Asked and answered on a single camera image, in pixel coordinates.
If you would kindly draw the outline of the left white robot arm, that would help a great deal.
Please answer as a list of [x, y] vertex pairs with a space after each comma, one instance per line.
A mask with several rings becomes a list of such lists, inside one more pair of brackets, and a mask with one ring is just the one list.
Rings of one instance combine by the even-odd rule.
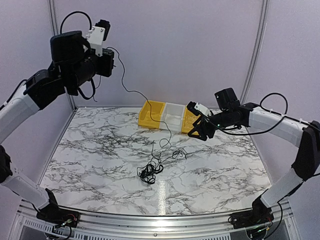
[[[67, 93], [86, 96], [81, 85], [93, 77], [110, 77], [114, 67], [114, 52], [103, 48], [108, 30], [93, 26], [86, 36], [80, 30], [61, 33], [50, 39], [52, 62], [47, 69], [36, 72], [21, 81], [9, 99], [0, 107], [0, 141], [4, 140], [25, 120], [50, 105], [57, 97]], [[53, 223], [63, 219], [52, 191], [44, 189], [16, 169], [11, 169], [11, 158], [0, 148], [0, 183], [15, 194], [31, 202], [39, 213]]]

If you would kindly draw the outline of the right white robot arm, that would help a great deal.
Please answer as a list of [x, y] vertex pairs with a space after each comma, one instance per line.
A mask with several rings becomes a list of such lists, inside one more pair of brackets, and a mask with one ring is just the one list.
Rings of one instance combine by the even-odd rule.
[[214, 94], [219, 113], [199, 102], [189, 102], [187, 109], [197, 120], [188, 132], [191, 138], [202, 141], [214, 137], [216, 131], [232, 136], [234, 129], [245, 127], [247, 136], [271, 135], [296, 148], [296, 157], [289, 170], [252, 203], [247, 219], [252, 224], [263, 220], [271, 207], [292, 195], [307, 180], [313, 178], [320, 166], [320, 123], [307, 122], [284, 113], [267, 109], [260, 103], [240, 103], [234, 90], [226, 88]]

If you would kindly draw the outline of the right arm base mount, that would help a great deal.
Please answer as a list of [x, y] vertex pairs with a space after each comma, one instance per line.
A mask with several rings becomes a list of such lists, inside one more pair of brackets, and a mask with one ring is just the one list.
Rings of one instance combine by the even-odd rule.
[[272, 208], [267, 207], [261, 196], [252, 202], [252, 209], [235, 212], [230, 215], [228, 222], [234, 229], [247, 228], [274, 220]]

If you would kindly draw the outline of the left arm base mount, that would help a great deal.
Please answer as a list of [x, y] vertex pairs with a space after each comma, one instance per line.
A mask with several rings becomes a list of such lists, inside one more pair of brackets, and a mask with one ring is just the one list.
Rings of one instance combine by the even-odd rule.
[[58, 205], [54, 193], [48, 188], [45, 189], [48, 194], [48, 205], [41, 209], [36, 209], [36, 217], [40, 220], [61, 225], [62, 223], [71, 220], [68, 224], [72, 228], [78, 225], [80, 213], [78, 211], [61, 208]]

